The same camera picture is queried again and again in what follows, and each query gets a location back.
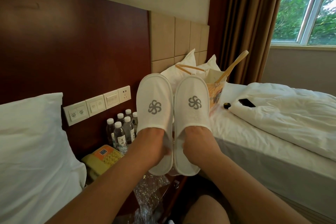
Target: slipper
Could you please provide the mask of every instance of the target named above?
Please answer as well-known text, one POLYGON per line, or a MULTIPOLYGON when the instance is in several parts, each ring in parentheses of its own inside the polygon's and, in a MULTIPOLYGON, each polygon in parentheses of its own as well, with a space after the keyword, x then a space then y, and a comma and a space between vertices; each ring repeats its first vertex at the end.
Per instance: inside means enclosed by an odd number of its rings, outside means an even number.
POLYGON ((170 155, 149 170, 152 175, 165 175, 173 166, 173 105, 173 91, 163 75, 153 73, 141 80, 136 94, 137 133, 144 128, 162 128, 163 144, 171 150, 170 155))
POLYGON ((177 86, 174 98, 174 168, 182 175, 193 176, 200 170, 183 153, 184 129, 201 126, 211 131, 209 111, 210 100, 206 83, 197 76, 185 77, 177 86))

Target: wooden headboard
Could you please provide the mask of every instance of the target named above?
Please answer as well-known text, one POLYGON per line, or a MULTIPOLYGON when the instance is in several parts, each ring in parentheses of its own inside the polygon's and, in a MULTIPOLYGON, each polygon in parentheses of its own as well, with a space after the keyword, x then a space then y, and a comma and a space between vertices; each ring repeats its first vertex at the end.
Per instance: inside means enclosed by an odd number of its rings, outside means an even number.
POLYGON ((148 11, 107 0, 0 0, 0 104, 63 92, 63 106, 130 85, 132 99, 63 129, 78 158, 106 119, 135 111, 151 73, 148 11))

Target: person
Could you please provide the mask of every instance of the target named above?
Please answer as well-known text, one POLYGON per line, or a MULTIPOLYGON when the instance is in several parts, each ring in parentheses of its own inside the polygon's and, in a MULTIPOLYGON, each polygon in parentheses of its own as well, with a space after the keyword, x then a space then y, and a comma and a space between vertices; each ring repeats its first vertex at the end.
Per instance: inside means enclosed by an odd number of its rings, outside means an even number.
MULTIPOLYGON (((184 154, 216 184, 242 223, 310 223, 225 156, 207 128, 187 127, 185 134, 184 154)), ((112 223, 143 175, 165 154, 170 154, 163 146, 163 135, 164 131, 160 128, 139 131, 123 158, 46 223, 112 223)), ((216 200, 201 196, 183 223, 228 224, 229 218, 216 200)))

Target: window sill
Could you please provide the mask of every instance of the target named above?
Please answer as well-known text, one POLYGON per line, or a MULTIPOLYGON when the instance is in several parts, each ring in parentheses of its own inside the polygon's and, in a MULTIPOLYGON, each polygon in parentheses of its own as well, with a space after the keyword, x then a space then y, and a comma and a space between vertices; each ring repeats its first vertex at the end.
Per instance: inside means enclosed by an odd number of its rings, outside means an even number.
POLYGON ((272 45, 271 49, 310 50, 310 51, 336 51, 336 45, 272 45))

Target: floor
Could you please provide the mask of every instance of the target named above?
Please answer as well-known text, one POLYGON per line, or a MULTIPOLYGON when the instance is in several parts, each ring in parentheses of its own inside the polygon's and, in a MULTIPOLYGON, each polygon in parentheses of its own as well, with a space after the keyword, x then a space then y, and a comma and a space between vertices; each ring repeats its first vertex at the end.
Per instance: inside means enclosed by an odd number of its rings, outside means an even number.
POLYGON ((226 210, 231 224, 240 223, 229 202, 216 187, 216 185, 200 175, 195 175, 188 178, 178 199, 176 200, 168 220, 173 220, 175 224, 182 224, 189 208, 202 195, 209 195, 216 199, 226 210))

